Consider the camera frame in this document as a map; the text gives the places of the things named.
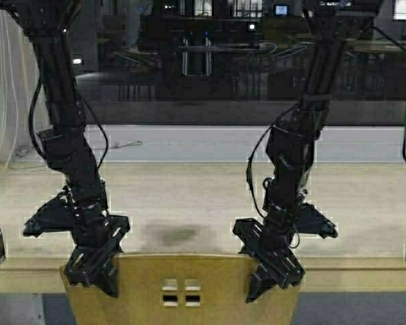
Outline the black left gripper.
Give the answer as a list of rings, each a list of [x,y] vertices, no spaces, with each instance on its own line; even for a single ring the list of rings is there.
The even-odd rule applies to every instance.
[[[70,232],[75,248],[65,265],[68,283],[96,286],[109,297],[118,298],[114,256],[122,251],[120,241],[129,230],[128,217],[109,213],[105,195],[79,204],[64,189],[25,222],[23,236]]]

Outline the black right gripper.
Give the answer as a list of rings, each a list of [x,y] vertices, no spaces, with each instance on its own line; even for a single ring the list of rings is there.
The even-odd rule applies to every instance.
[[[300,205],[297,221],[260,223],[253,218],[238,219],[233,233],[244,243],[242,252],[259,261],[250,276],[246,303],[255,302],[277,286],[287,289],[301,284],[305,270],[292,251],[295,234],[312,234],[323,239],[338,237],[336,225],[310,203]]]

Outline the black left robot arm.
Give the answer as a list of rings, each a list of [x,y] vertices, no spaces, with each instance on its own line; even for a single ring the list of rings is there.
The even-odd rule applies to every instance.
[[[24,224],[25,236],[69,232],[74,250],[64,273],[71,285],[96,286],[119,294],[113,262],[130,229],[129,219],[108,210],[106,183],[85,137],[88,103],[78,91],[67,33],[79,1],[0,1],[32,44],[39,68],[36,92],[45,94],[50,128],[30,131],[46,165],[66,182],[61,192],[40,206]]]

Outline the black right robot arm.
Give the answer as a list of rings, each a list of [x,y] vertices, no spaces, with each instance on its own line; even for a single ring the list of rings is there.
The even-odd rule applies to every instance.
[[[246,302],[274,287],[302,282],[305,270],[294,255],[301,234],[338,236],[336,225],[307,203],[306,184],[334,96],[336,76],[349,40],[372,27],[380,1],[304,1],[302,13],[315,40],[307,78],[299,100],[281,113],[263,134],[274,172],[263,181],[261,220],[236,220],[233,233],[241,252],[256,259]]]

